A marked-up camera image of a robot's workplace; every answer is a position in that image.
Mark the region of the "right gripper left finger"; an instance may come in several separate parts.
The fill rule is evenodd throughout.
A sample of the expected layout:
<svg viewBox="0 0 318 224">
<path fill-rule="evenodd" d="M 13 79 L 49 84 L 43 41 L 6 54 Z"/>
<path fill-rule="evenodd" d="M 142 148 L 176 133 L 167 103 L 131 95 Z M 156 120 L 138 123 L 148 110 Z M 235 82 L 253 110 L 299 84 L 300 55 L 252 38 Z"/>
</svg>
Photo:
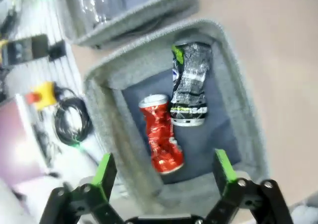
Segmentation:
<svg viewBox="0 0 318 224">
<path fill-rule="evenodd" d="M 52 190 L 41 224 L 77 224 L 91 214 L 98 224 L 123 224 L 125 221 L 109 203 L 117 168 L 111 153 L 104 155 L 90 183 L 71 189 L 67 184 Z"/>
</svg>

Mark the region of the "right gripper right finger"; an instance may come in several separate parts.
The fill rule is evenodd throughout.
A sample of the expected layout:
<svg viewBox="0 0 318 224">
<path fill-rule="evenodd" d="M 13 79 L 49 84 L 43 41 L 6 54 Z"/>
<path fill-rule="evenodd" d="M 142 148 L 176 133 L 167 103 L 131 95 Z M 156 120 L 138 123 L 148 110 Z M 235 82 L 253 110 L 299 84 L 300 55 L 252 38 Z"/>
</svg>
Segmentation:
<svg viewBox="0 0 318 224">
<path fill-rule="evenodd" d="M 215 149 L 213 175 L 221 197 L 207 214 L 207 224 L 230 224 L 240 209 L 249 210 L 258 224 L 293 223 L 278 183 L 237 177 L 223 149 Z"/>
</svg>

